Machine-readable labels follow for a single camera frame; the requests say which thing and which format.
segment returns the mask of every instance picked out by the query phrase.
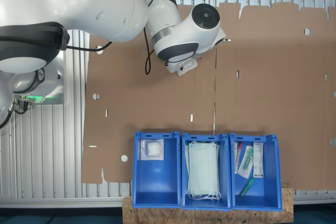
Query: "metal frame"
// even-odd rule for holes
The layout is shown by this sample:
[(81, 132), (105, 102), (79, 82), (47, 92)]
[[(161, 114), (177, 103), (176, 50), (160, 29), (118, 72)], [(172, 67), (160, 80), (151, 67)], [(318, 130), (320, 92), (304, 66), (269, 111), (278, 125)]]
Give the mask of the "metal frame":
[[(336, 0), (176, 0), (178, 4), (241, 3), (269, 6), (292, 2), (327, 10)], [(72, 31), (70, 43), (88, 47), (89, 35)], [(82, 184), (82, 137), (88, 53), (67, 50), (65, 105), (33, 105), (12, 116), (0, 131), (0, 207), (121, 207), (130, 184)], [(294, 191), (294, 204), (336, 202), (336, 191)]]

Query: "plastic package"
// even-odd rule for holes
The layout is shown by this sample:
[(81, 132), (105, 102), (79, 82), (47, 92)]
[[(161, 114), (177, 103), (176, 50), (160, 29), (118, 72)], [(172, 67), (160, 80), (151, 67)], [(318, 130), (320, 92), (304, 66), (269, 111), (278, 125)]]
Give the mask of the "plastic package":
[(253, 178), (264, 177), (264, 143), (253, 143)]
[(242, 149), (241, 149), (241, 143), (239, 143), (238, 145), (238, 143), (235, 142), (234, 145), (235, 145), (235, 173), (238, 173), (238, 163)]
[(164, 160), (164, 140), (141, 140), (141, 160)]
[(253, 147), (251, 145), (246, 146), (243, 160), (241, 161), (238, 174), (241, 177), (249, 178), (253, 167)]

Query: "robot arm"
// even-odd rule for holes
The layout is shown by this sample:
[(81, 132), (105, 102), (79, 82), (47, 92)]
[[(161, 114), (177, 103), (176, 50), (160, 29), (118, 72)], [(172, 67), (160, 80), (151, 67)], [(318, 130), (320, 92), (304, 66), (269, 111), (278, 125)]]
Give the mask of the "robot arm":
[[(195, 66), (192, 57), (223, 40), (220, 24), (218, 11), (207, 4), (195, 6), (181, 21), (175, 0), (0, 0), (0, 88), (5, 91), (0, 95), (0, 114), (13, 100), (18, 83), (14, 80), (30, 83), (40, 69), (48, 75), (52, 60), (66, 50), (67, 30), (125, 42), (146, 26), (157, 56), (175, 72), (191, 63)], [(49, 71), (57, 82), (55, 72)], [(55, 81), (47, 83), (52, 89)], [(39, 96), (36, 89), (29, 92)]]

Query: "cardboard sheet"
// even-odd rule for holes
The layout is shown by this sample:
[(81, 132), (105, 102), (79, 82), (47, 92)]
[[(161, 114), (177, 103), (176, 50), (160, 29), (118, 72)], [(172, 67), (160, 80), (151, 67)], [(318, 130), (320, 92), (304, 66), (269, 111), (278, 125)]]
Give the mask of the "cardboard sheet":
[(336, 189), (335, 9), (330, 22), (291, 3), (246, 6), (239, 19), (239, 5), (220, 6), (232, 41), (217, 48), (216, 133), (276, 134), (282, 181)]
[[(178, 8), (184, 18), (192, 6)], [(283, 182), (336, 189), (336, 9), (330, 21), (324, 9), (291, 3), (246, 6), (240, 18), (239, 10), (239, 3), (220, 5), (231, 41), (181, 77), (155, 54), (145, 75), (143, 34), (90, 54), (82, 183), (102, 183), (102, 170), (106, 181), (128, 183), (135, 131), (212, 134), (215, 106), (216, 134), (278, 135)], [(105, 44), (90, 38), (91, 48)]]
[[(178, 8), (185, 18), (192, 6)], [(90, 37), (91, 48), (106, 43)], [(101, 184), (102, 170), (106, 181), (128, 183), (135, 131), (212, 134), (216, 50), (205, 53), (199, 67), (181, 77), (170, 74), (155, 54), (146, 76), (146, 58), (143, 33), (130, 42), (112, 44), (100, 55), (90, 54), (82, 183)], [(95, 93), (99, 100), (93, 99)], [(121, 160), (123, 155), (127, 162)]]

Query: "blue storage crate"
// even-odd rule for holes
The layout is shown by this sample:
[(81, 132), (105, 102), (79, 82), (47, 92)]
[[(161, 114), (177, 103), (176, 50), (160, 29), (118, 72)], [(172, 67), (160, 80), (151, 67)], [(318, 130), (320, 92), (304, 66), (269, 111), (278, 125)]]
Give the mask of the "blue storage crate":
[[(218, 175), (221, 199), (193, 200), (188, 195), (188, 171), (185, 161), (185, 145), (191, 142), (217, 142), (218, 151)], [(182, 209), (184, 210), (214, 210), (231, 211), (231, 186), (229, 165), (229, 138), (227, 135), (182, 135)]]
[[(231, 133), (230, 136), (231, 155), (231, 185), (232, 185), (232, 206), (236, 210), (256, 210), (256, 211), (282, 211), (282, 193), (278, 140), (275, 135), (268, 136), (243, 136)], [(254, 183), (247, 191), (246, 195), (239, 196), (241, 190), (248, 180), (235, 174), (235, 154), (234, 142), (241, 142), (242, 149), (239, 157), (240, 166), (246, 145), (253, 143), (264, 143), (264, 177), (255, 178)], [(249, 179), (253, 177), (253, 168)]]
[[(140, 160), (140, 140), (164, 139), (164, 160)], [(180, 208), (180, 134), (136, 132), (133, 159), (133, 208)]]

